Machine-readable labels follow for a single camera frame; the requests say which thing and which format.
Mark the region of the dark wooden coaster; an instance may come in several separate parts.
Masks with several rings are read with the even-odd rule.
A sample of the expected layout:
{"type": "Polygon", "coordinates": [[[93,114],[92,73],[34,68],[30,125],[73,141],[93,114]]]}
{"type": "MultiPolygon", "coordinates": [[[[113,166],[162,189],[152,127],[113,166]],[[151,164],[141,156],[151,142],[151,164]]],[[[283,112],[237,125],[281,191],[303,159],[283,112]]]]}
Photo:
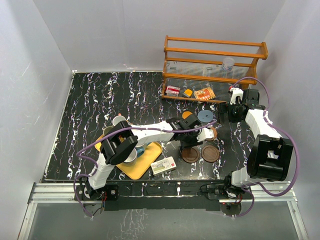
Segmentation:
{"type": "Polygon", "coordinates": [[[200,152],[194,147],[184,148],[181,151],[181,157],[186,163],[195,163],[200,159],[200,152]]]}
{"type": "Polygon", "coordinates": [[[219,159],[220,152],[216,147],[212,145],[206,145],[201,150],[201,156],[206,162],[214,163],[219,159]]]}

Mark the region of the light wooden coaster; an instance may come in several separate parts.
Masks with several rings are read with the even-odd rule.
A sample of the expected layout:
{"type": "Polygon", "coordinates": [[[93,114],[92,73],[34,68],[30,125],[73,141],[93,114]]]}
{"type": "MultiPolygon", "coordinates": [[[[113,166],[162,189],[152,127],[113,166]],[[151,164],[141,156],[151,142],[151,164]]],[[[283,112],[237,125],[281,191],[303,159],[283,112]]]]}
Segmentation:
{"type": "Polygon", "coordinates": [[[207,141],[215,140],[217,138],[217,135],[218,135],[217,130],[213,126],[209,127],[208,129],[211,132],[211,137],[207,137],[206,140],[207,141]]]}

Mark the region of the blue silicone coaster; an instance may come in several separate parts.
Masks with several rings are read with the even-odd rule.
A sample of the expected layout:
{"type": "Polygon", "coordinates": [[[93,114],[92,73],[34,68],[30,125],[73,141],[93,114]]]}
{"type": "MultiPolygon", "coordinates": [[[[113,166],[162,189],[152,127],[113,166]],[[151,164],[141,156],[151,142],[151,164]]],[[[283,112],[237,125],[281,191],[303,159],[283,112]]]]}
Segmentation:
{"type": "Polygon", "coordinates": [[[201,110],[197,118],[203,123],[211,123],[214,120],[214,113],[211,110],[201,110]]]}

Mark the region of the orange silicone coaster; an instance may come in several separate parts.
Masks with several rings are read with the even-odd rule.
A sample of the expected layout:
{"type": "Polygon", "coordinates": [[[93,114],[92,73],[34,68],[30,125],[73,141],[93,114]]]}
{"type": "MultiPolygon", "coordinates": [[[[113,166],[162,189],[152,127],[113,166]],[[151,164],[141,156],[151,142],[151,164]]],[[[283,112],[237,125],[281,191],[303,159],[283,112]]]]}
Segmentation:
{"type": "Polygon", "coordinates": [[[191,111],[184,111],[184,112],[182,113],[182,118],[183,118],[183,119],[186,119],[187,117],[189,117],[189,116],[191,116],[191,115],[193,115],[193,113],[192,113],[191,111]]]}

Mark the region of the white yellow box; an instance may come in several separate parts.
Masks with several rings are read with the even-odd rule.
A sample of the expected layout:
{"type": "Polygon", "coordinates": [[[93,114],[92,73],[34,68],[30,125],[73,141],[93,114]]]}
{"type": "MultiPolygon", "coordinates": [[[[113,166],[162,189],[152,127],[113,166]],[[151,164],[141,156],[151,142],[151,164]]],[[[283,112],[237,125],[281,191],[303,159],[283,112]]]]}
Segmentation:
{"type": "Polygon", "coordinates": [[[151,170],[154,176],[161,175],[162,173],[166,173],[168,171],[175,170],[177,165],[172,156],[166,157],[164,159],[153,162],[151,165],[151,170]]]}

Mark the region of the yellow tray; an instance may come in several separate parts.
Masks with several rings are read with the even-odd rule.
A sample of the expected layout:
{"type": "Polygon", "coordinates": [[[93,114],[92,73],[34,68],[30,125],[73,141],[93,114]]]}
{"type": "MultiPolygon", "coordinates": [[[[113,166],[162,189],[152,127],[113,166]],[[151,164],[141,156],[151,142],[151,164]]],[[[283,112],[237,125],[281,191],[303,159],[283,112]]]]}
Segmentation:
{"type": "Polygon", "coordinates": [[[95,184],[106,182],[114,167],[123,171],[130,179],[138,180],[162,153],[159,141],[169,140],[172,136],[164,132],[165,123],[146,126],[131,126],[126,121],[119,122],[101,139],[97,166],[89,180],[95,184]],[[136,159],[135,165],[124,166],[129,154],[143,144],[148,144],[143,155],[136,159]]]}

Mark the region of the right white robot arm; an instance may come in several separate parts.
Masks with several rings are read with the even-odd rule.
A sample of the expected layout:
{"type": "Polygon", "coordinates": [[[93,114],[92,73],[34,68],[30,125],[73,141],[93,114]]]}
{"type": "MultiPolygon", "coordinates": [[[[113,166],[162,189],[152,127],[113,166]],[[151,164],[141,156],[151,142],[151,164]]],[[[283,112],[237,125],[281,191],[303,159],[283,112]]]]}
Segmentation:
{"type": "Polygon", "coordinates": [[[224,179],[223,194],[233,199],[249,184],[284,181],[294,145],[271,126],[267,108],[260,104],[258,90],[231,86],[229,93],[230,101],[218,106],[218,122],[246,122],[255,138],[246,166],[224,179]]]}

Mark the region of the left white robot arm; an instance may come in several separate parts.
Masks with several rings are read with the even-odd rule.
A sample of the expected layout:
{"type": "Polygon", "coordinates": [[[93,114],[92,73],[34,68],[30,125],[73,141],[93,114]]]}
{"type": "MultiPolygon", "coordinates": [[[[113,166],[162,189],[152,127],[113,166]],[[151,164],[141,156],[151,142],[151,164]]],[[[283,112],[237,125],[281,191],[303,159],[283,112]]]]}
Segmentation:
{"type": "Polygon", "coordinates": [[[179,141],[183,148],[189,148],[201,145],[212,137],[212,130],[202,126],[194,115],[149,125],[132,125],[121,120],[103,137],[91,173],[85,181],[79,179],[81,190],[87,198],[99,199],[114,166],[124,163],[132,153],[137,157],[138,148],[145,149],[150,143],[179,141]]]}

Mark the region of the grey cup white inside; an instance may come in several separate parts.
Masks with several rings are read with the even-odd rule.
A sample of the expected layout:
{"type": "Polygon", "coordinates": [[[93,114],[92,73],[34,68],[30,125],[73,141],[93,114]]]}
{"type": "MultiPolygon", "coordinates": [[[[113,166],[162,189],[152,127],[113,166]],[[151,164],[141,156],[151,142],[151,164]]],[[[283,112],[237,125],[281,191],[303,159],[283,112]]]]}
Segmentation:
{"type": "Polygon", "coordinates": [[[130,167],[130,166],[134,166],[136,164],[137,161],[137,151],[134,148],[132,150],[132,152],[129,154],[129,156],[127,157],[127,159],[123,162],[125,167],[130,167]]]}

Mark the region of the brown white cup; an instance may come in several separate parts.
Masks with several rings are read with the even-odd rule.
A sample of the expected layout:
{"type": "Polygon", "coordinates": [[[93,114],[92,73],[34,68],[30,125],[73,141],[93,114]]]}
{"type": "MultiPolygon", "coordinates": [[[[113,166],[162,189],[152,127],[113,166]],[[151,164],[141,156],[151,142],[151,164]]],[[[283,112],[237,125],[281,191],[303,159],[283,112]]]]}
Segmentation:
{"type": "Polygon", "coordinates": [[[126,121],[126,118],[122,115],[117,115],[112,120],[112,125],[115,127],[121,121],[126,121]]]}

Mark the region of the grey green cup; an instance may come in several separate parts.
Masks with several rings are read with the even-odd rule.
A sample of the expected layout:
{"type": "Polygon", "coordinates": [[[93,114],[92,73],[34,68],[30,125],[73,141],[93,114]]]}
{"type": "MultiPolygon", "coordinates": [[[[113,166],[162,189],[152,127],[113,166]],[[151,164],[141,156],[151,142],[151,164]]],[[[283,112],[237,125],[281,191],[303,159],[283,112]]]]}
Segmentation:
{"type": "Polygon", "coordinates": [[[103,136],[106,136],[114,127],[113,126],[107,126],[103,129],[103,136]]]}

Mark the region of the orange snack packet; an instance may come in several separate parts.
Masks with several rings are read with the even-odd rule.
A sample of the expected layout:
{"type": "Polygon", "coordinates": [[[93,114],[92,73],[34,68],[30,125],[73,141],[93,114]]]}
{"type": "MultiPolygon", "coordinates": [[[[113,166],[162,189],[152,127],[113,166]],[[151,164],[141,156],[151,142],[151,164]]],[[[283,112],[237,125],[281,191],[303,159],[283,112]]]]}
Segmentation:
{"type": "Polygon", "coordinates": [[[193,95],[200,102],[214,100],[216,98],[216,95],[211,87],[206,87],[206,88],[197,90],[194,92],[193,95]]]}

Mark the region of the blue mug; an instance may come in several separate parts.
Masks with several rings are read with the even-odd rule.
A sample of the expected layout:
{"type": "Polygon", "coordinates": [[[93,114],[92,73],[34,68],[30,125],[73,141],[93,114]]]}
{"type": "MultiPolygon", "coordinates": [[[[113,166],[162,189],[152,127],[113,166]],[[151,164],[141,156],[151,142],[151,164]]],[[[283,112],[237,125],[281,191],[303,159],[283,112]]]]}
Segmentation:
{"type": "Polygon", "coordinates": [[[144,143],[143,145],[137,146],[137,147],[135,148],[138,158],[139,158],[141,155],[144,154],[147,146],[148,146],[148,144],[147,144],[147,143],[144,143]]]}

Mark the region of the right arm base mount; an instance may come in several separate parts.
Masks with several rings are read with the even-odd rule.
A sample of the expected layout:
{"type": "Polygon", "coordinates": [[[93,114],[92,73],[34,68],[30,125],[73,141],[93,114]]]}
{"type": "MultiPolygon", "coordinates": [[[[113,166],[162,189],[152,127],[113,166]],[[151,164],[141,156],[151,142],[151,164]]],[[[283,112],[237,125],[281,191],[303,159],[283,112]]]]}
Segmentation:
{"type": "Polygon", "coordinates": [[[223,215],[236,218],[243,214],[242,200],[245,191],[238,186],[232,185],[232,174],[228,174],[223,180],[216,180],[212,183],[206,183],[199,187],[199,192],[210,201],[213,200],[230,200],[230,202],[222,202],[220,211],[223,215]]]}

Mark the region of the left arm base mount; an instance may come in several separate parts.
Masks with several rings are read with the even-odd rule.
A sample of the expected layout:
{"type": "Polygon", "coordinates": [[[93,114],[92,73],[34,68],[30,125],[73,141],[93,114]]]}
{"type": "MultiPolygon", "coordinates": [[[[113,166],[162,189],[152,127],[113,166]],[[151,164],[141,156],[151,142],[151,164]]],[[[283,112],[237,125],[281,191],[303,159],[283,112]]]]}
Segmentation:
{"type": "Polygon", "coordinates": [[[74,199],[80,204],[86,217],[92,221],[99,210],[104,210],[107,201],[119,199],[119,186],[106,184],[102,188],[93,189],[89,184],[89,175],[80,174],[73,181],[74,199]],[[86,201],[101,201],[101,207],[90,212],[86,209],[86,201]]]}

